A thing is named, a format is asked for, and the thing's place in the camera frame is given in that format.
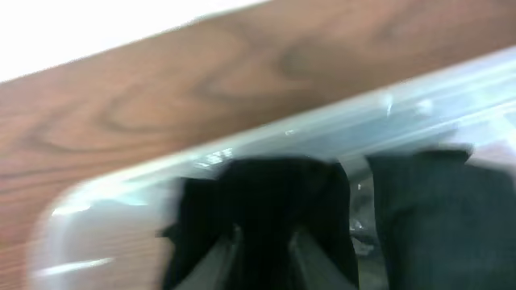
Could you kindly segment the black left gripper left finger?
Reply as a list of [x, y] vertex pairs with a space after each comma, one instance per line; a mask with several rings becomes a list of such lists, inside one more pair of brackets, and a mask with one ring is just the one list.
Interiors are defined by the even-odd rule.
[[242, 230], [222, 236], [175, 287], [176, 290], [236, 290], [241, 284]]

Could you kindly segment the black taped garment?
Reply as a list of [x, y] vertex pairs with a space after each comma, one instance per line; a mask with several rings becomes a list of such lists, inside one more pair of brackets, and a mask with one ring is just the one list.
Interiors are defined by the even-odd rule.
[[161, 288], [178, 287], [222, 236], [243, 234], [242, 289], [288, 289], [288, 244], [306, 229], [347, 280], [359, 284], [349, 231], [350, 183], [338, 163], [301, 157], [237, 159], [213, 179], [185, 178], [175, 249]]

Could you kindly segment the black trousers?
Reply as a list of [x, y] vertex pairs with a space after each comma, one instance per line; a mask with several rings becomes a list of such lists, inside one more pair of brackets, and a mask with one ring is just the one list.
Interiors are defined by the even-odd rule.
[[392, 289], [515, 290], [515, 184], [468, 151], [367, 158]]

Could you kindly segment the clear plastic storage container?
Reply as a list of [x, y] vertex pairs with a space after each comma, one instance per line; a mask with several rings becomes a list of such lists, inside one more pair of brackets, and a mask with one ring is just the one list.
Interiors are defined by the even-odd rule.
[[40, 219], [28, 286], [157, 288], [171, 246], [156, 235], [172, 221], [180, 179], [233, 159], [305, 155], [359, 171], [365, 155], [452, 144], [514, 164], [513, 48], [84, 181]]

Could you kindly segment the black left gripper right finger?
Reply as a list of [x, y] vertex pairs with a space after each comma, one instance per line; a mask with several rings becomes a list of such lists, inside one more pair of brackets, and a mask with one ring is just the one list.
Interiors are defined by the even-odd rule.
[[293, 287], [298, 290], [356, 290], [331, 262], [315, 239], [304, 229], [289, 242]]

